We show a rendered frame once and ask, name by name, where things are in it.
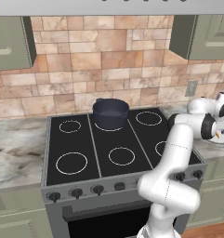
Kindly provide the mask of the dark blue cooking pot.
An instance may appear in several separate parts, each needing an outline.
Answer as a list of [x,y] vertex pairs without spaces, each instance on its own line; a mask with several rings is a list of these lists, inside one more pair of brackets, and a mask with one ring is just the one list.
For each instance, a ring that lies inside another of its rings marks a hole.
[[105,130],[122,128],[127,120],[129,105],[120,99],[96,99],[93,115],[98,127]]

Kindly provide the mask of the sage green cupboard door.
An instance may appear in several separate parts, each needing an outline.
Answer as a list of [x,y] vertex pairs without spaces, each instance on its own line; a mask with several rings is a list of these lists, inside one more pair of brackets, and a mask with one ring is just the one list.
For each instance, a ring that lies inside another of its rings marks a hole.
[[0,238],[53,238],[45,209],[0,216]]
[[190,215],[187,229],[224,222],[224,179],[204,182],[200,196],[200,207]]

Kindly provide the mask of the grey range hood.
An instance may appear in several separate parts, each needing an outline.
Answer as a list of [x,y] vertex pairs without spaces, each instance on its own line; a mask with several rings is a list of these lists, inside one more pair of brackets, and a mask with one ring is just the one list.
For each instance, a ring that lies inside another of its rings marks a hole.
[[224,14],[224,0],[0,0],[1,16]]

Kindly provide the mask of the black glass oven door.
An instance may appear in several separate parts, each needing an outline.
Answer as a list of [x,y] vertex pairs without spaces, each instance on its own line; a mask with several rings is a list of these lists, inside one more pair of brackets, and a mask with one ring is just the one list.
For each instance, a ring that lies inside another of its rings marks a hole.
[[71,238],[127,238],[146,224],[150,207],[67,222]]

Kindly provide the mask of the grey stove with black hob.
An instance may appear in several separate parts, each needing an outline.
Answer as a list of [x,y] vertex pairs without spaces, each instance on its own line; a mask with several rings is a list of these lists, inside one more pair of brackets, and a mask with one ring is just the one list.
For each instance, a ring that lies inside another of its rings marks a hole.
[[[138,180],[161,161],[170,132],[168,119],[160,108],[132,110],[122,128],[105,130],[98,127],[93,114],[50,117],[46,123],[46,146],[42,173],[42,195],[53,238],[71,238],[62,208],[72,206],[82,211],[103,206],[146,200],[138,194]],[[183,183],[197,192],[203,177],[193,176],[206,169],[201,155],[193,148],[183,173]],[[170,179],[176,180],[173,173]],[[102,185],[96,195],[92,189]],[[81,189],[76,199],[71,191]],[[48,195],[59,192],[53,203]],[[190,214],[176,217],[173,228],[181,235]]]

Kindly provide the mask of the sage green drawer front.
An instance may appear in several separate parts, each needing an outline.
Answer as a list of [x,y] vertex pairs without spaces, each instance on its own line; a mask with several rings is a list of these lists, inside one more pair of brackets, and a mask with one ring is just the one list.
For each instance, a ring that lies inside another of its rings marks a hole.
[[204,182],[224,183],[224,156],[206,160],[207,168],[204,174]]
[[33,211],[44,207],[39,188],[0,191],[0,215]]

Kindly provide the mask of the grey wall socket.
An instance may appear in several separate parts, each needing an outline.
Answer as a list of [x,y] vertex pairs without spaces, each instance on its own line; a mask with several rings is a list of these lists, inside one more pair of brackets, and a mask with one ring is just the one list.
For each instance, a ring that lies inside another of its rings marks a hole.
[[197,85],[198,85],[197,81],[189,81],[187,84],[185,96],[193,97],[195,95]]

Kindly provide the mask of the sage green wall cupboard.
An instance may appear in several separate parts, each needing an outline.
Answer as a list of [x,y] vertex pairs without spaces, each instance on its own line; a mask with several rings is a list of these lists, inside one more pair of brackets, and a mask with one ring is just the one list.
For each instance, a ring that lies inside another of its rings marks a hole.
[[31,19],[0,15],[0,71],[32,68],[36,56]]
[[224,60],[224,15],[176,15],[169,49],[185,60]]

